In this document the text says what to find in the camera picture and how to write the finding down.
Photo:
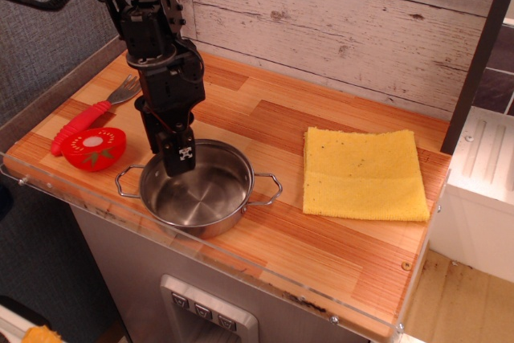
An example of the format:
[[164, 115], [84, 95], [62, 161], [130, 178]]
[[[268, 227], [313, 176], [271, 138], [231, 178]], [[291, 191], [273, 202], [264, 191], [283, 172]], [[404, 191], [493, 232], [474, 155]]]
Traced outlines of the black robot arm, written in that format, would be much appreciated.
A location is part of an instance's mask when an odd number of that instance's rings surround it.
[[177, 176], [194, 169], [192, 109], [204, 101], [204, 63], [182, 38], [186, 21], [178, 0], [103, 0], [127, 47], [128, 65], [139, 74], [135, 101], [153, 153]]

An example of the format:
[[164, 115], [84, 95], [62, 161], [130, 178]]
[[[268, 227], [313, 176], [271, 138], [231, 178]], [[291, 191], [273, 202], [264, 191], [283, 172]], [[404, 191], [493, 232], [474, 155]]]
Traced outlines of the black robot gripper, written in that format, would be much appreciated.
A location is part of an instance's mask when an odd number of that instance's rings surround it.
[[126, 59], [139, 72], [147, 111], [141, 118], [152, 153], [161, 151], [170, 177], [193, 170], [196, 148], [189, 128], [191, 110], [206, 98], [205, 66], [196, 46], [180, 37], [163, 44], [131, 40]]

